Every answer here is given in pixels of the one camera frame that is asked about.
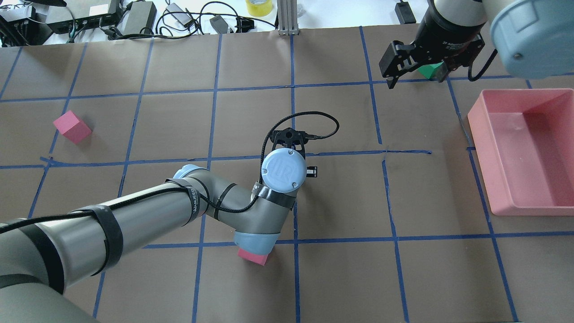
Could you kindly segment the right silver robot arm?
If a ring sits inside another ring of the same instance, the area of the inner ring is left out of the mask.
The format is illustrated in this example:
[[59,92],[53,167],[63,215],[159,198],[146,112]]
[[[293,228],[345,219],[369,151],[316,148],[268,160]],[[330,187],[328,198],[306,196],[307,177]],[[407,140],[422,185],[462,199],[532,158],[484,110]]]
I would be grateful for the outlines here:
[[430,0],[414,41],[392,41],[379,69],[390,89],[429,64],[439,82],[460,67],[474,82],[496,57],[517,78],[563,75],[574,66],[573,10],[571,0]]

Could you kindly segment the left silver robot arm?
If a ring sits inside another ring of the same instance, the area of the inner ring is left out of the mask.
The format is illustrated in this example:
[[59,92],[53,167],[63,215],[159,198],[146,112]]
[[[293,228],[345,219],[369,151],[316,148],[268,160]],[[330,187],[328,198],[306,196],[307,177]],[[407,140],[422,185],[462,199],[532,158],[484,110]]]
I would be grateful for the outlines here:
[[119,260],[202,215],[235,230],[248,257],[265,258],[279,238],[307,178],[304,146],[317,136],[291,127],[271,131],[260,178],[251,190],[188,164],[163,184],[66,214],[1,224],[1,321],[94,323],[64,298],[69,286],[116,266]]

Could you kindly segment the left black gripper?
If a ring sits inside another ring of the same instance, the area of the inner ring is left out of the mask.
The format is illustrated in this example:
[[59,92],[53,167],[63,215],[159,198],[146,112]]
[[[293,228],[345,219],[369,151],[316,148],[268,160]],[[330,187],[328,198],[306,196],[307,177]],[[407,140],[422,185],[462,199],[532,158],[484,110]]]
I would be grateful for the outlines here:
[[[305,145],[308,143],[307,133],[298,131],[292,127],[283,130],[271,131],[270,140],[272,142],[271,151],[279,148],[288,148],[306,158]],[[317,178],[318,166],[307,166],[306,178]]]

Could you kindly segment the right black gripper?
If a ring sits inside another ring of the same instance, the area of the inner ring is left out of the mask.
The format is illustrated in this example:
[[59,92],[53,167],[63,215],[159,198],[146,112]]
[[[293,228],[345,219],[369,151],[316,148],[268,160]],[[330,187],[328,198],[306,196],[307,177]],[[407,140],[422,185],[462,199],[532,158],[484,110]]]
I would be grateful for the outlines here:
[[470,26],[458,25],[437,9],[428,9],[417,31],[415,45],[394,40],[380,59],[379,69],[388,88],[395,88],[400,77],[418,69],[419,63],[442,61],[437,70],[439,83],[460,66],[469,67],[481,51],[478,46],[484,45],[482,40],[475,42],[484,24],[485,20],[472,22]]

